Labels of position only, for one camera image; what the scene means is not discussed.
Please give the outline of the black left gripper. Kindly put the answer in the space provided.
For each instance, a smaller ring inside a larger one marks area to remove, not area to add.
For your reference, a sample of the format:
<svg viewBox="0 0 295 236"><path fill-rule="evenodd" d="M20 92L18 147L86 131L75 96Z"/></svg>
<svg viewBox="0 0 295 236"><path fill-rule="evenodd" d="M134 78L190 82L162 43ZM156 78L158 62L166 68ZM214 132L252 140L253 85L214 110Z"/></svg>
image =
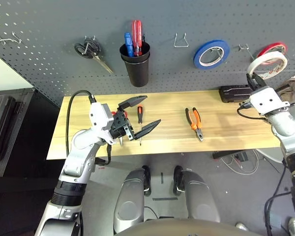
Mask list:
<svg viewBox="0 0 295 236"><path fill-rule="evenodd" d="M134 107L146 98L146 95L135 96L118 104L118 111L112 112L114 121L110 129L110 134L114 139L125 136L130 141L138 140L150 133L161 122L161 119L151 122L144 126L141 131L134 133L133 127L127 118L126 112L119 111L125 110L128 107Z"/></svg>

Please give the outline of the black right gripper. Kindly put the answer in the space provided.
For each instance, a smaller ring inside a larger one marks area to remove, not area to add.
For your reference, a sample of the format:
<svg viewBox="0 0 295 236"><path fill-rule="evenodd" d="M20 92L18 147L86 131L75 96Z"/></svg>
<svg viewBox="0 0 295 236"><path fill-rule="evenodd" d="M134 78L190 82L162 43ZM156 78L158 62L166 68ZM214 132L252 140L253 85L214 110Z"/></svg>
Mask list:
<svg viewBox="0 0 295 236"><path fill-rule="evenodd" d="M248 86L251 88L251 93L256 93L258 90L266 87L266 83L259 75L254 74L254 78L252 78L249 73L246 74Z"/></svg>

